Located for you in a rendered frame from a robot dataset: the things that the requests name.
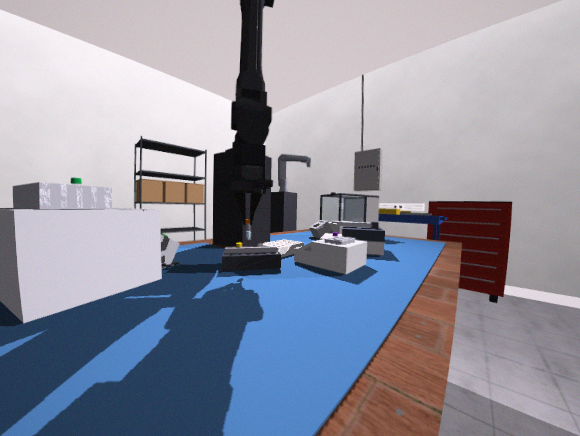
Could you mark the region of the white tube rack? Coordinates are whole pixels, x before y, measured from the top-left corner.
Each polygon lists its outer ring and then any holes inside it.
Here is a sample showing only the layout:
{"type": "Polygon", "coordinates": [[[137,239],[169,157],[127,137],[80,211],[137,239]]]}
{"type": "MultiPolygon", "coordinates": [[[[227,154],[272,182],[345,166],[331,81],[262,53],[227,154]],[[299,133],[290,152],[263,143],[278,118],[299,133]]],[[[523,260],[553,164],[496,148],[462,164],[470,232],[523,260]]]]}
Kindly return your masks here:
{"type": "Polygon", "coordinates": [[[276,246],[277,251],[281,254],[281,257],[294,254],[294,248],[304,246],[304,242],[291,241],[291,240],[278,240],[266,243],[258,244],[258,247],[269,247],[276,246]]]}

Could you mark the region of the blue bench mat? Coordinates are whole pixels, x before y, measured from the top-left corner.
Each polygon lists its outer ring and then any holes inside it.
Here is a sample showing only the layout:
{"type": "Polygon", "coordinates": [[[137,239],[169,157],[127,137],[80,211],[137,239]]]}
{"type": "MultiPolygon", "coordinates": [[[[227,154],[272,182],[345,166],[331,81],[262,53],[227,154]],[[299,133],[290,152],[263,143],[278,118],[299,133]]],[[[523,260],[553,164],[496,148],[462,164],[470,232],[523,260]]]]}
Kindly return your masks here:
{"type": "Polygon", "coordinates": [[[348,274],[180,245],[162,279],[33,321],[0,301],[0,436],[315,436],[445,244],[348,274]]]}

